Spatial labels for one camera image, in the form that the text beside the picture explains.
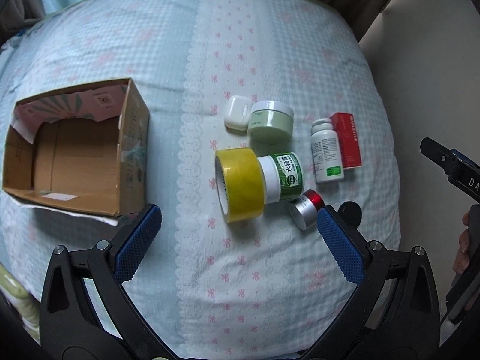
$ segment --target green jar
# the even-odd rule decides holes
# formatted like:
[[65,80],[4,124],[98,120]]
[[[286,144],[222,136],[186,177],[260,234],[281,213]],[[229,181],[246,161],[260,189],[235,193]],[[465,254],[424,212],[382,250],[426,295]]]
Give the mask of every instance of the green jar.
[[261,101],[251,107],[247,134],[263,143],[281,143],[291,139],[293,110],[278,101]]

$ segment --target packing tape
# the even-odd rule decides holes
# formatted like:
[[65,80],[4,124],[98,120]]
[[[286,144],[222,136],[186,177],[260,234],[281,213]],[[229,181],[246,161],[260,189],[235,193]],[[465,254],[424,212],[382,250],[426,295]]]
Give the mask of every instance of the packing tape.
[[265,204],[262,170],[252,149],[217,150],[215,177],[225,222],[255,218],[262,214]]

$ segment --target hand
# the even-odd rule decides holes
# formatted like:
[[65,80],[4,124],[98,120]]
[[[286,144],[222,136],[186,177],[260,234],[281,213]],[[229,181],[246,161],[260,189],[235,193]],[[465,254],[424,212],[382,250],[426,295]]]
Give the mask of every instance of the hand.
[[[465,226],[469,225],[470,218],[469,218],[468,212],[462,217],[462,222]],[[458,248],[457,256],[455,257],[455,261],[453,263],[453,270],[455,271],[455,273],[461,275],[462,273],[465,272],[465,269],[467,269],[470,264],[470,258],[468,255],[470,237],[469,237],[468,230],[465,230],[462,234],[460,234],[460,237],[458,238],[458,243],[460,247]],[[470,299],[469,302],[466,304],[465,311],[469,311],[472,308],[473,303],[477,299],[477,296],[479,295],[479,293],[480,293],[480,288],[473,295],[472,299]]]

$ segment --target white lid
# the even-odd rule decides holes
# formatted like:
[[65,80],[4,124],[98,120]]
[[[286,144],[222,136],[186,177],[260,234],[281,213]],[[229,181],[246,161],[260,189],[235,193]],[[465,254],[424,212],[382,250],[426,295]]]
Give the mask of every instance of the white lid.
[[245,131],[250,121],[251,101],[248,97],[232,96],[226,103],[223,122],[234,130]]
[[258,103],[255,103],[254,105],[251,106],[252,113],[261,111],[263,109],[283,112],[284,114],[287,114],[289,117],[293,119],[293,109],[291,109],[288,105],[281,103],[279,101],[264,100],[264,101],[259,101]]
[[280,177],[273,158],[269,155],[259,157],[258,162],[262,168],[263,184],[265,186],[265,204],[280,201]]
[[321,130],[333,130],[332,119],[324,117],[322,119],[314,120],[311,124],[311,133],[315,134]]

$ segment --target bedsheet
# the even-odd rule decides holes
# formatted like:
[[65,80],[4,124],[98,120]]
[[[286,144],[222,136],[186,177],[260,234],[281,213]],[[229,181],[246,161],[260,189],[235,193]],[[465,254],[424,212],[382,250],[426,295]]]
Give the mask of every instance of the bedsheet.
[[[48,17],[0,54],[0,140],[14,102],[53,88],[131,76],[150,109],[147,200],[163,225],[124,287],[152,328],[183,357],[264,359],[306,349],[354,286],[315,229],[285,205],[227,226],[214,151],[294,150],[335,208],[363,209],[366,239],[398,247],[399,175],[393,137],[368,65],[345,21],[311,0],[86,0]],[[232,95],[280,100],[295,112],[292,141],[267,146],[227,132]],[[357,124],[363,166],[316,185],[311,121],[337,111]],[[0,194],[0,261],[40,299],[53,248],[92,247],[117,228],[20,208]],[[105,328],[115,332],[94,294]]]

